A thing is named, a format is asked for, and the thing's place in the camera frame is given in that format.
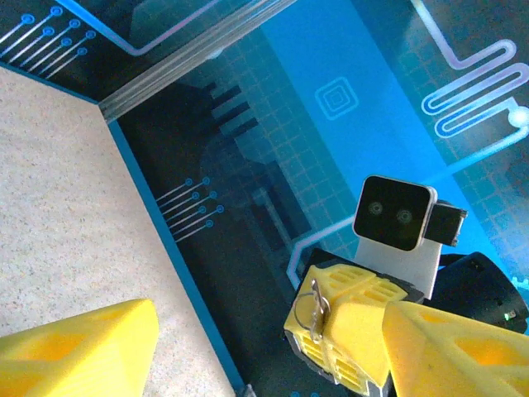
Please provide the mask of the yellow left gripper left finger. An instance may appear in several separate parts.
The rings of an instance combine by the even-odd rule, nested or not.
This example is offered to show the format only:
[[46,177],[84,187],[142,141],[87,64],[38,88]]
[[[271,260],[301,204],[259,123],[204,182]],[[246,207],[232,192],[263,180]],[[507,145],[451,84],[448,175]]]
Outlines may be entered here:
[[3,396],[141,396],[159,336],[155,305],[133,299],[1,339]]

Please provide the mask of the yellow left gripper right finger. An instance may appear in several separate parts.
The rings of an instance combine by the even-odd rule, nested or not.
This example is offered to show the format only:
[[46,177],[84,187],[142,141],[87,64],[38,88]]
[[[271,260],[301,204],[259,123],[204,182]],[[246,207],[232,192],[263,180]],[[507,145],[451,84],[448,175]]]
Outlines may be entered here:
[[528,337],[411,302],[382,324],[399,396],[526,396]]

